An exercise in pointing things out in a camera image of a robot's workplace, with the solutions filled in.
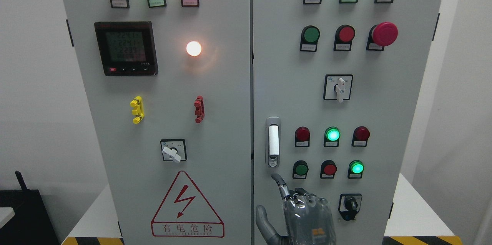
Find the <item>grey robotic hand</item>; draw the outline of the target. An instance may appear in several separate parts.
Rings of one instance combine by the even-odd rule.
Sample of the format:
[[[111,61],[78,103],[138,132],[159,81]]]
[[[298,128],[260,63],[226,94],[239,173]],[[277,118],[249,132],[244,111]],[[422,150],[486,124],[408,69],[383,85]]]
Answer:
[[[272,174],[282,197],[287,236],[281,236],[268,221],[266,209],[256,206],[256,225],[269,245],[335,245],[337,238],[330,204],[303,188],[289,190],[281,175]]]

